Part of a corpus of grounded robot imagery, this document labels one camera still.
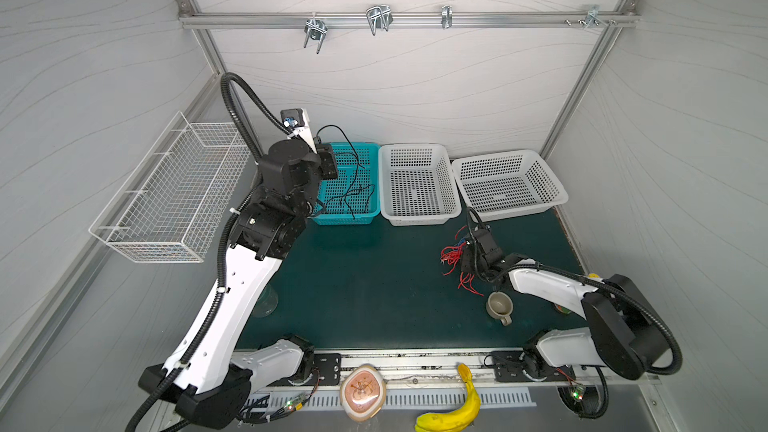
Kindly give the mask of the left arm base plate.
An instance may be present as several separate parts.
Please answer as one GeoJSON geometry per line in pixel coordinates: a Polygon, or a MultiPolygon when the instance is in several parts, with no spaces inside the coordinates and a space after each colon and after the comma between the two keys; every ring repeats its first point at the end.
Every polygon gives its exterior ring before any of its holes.
{"type": "Polygon", "coordinates": [[[338,386],[341,382],[341,359],[338,353],[314,353],[304,357],[298,371],[287,378],[291,386],[338,386]]]}

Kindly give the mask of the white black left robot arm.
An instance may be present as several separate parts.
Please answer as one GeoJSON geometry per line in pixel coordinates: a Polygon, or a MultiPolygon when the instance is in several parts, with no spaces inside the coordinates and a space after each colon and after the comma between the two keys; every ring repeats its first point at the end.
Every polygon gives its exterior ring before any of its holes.
{"type": "Polygon", "coordinates": [[[279,141],[259,159],[251,192],[222,231],[213,288],[172,355],[142,373],[139,385],[148,396],[127,430],[136,430],[158,401],[174,404],[181,418],[174,431],[190,424],[221,430],[252,391],[308,376],[314,349],[295,335],[258,350],[246,366],[234,362],[233,352],[257,300],[306,229],[322,182],[337,176],[332,146],[313,139],[279,141]]]}

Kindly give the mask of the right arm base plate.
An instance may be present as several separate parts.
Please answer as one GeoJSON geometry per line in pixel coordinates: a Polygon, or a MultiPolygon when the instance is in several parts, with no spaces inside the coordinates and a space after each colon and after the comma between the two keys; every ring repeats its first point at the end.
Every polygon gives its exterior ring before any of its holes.
{"type": "Polygon", "coordinates": [[[482,367],[491,369],[494,379],[500,383],[566,381],[561,372],[529,350],[492,351],[483,358],[482,367]]]}

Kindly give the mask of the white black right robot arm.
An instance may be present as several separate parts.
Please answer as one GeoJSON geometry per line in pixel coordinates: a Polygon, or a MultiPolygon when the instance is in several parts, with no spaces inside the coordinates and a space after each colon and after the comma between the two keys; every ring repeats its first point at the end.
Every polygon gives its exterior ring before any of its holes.
{"type": "Polygon", "coordinates": [[[646,373],[674,375],[682,368],[683,353],[671,328],[630,278],[589,277],[506,255],[485,225],[469,225],[459,248],[463,273],[543,299],[585,321],[582,328],[535,335],[524,353],[534,367],[607,368],[627,380],[646,373]]]}

